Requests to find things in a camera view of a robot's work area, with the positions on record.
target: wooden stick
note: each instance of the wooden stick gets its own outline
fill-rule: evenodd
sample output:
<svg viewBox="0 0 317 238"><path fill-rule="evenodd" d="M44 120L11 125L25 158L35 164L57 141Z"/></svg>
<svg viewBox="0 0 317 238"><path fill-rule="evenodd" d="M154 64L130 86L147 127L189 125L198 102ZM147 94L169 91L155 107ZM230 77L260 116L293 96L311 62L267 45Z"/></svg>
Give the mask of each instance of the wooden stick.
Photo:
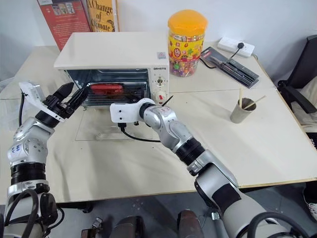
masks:
<svg viewBox="0 0 317 238"><path fill-rule="evenodd" d="M242 88L240 88L240 93L239 93L239 107L242 108Z"/></svg>
<svg viewBox="0 0 317 238"><path fill-rule="evenodd" d="M251 104L249 104L248 106L246 106L245 108L243 108L243 110L249 108L250 106L253 106L255 103L257 103L258 101L262 100L262 99L265 98L265 97L266 97L266 95L264 95L263 97L257 99L255 102L252 102Z"/></svg>

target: white wall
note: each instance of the white wall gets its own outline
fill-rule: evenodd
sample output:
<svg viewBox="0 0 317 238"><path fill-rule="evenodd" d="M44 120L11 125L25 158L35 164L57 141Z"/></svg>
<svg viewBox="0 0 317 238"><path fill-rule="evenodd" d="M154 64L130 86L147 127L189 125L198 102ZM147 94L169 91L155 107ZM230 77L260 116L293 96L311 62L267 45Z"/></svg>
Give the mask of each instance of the white wall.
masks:
<svg viewBox="0 0 317 238"><path fill-rule="evenodd" d="M287 78L305 38L317 34L316 0L118 0L120 30L167 30L168 18L186 8L208 19L207 41L255 45L272 79ZM54 44L36 0L1 0L0 79L13 76L33 46Z"/></svg>

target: toaster oven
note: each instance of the toaster oven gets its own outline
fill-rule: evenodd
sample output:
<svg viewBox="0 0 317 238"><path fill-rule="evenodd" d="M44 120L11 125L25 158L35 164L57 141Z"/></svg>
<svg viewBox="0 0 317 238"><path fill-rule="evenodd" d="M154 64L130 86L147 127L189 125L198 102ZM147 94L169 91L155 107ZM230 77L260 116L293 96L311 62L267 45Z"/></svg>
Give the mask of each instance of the toaster oven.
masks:
<svg viewBox="0 0 317 238"><path fill-rule="evenodd" d="M168 97L167 36L158 32L73 33L54 67L78 88L89 87L84 107Z"/></svg>

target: book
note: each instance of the book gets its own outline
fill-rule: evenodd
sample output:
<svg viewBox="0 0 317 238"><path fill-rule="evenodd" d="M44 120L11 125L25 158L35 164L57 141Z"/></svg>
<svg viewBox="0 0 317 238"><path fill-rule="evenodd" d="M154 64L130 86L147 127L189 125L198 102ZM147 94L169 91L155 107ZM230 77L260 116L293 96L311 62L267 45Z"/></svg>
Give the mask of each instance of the book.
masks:
<svg viewBox="0 0 317 238"><path fill-rule="evenodd" d="M90 32L80 0L38 0L42 14L60 50L73 32Z"/></svg>
<svg viewBox="0 0 317 238"><path fill-rule="evenodd" d="M92 31L119 31L116 0L86 0L86 4Z"/></svg>

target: metal cup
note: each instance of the metal cup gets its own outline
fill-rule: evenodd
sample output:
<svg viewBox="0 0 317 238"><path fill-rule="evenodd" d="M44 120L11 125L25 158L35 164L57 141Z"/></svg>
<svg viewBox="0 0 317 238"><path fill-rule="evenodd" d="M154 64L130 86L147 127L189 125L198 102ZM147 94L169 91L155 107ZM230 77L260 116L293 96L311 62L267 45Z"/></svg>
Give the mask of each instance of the metal cup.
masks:
<svg viewBox="0 0 317 238"><path fill-rule="evenodd" d="M236 107L234 108L233 112L231 113L230 120L233 123L241 123L251 112L253 112L257 108L257 105L254 104L247 109L243 109L253 102L254 101L249 99L249 98L243 98L242 99L242 108L241 108L239 106L239 100L238 100Z"/></svg>

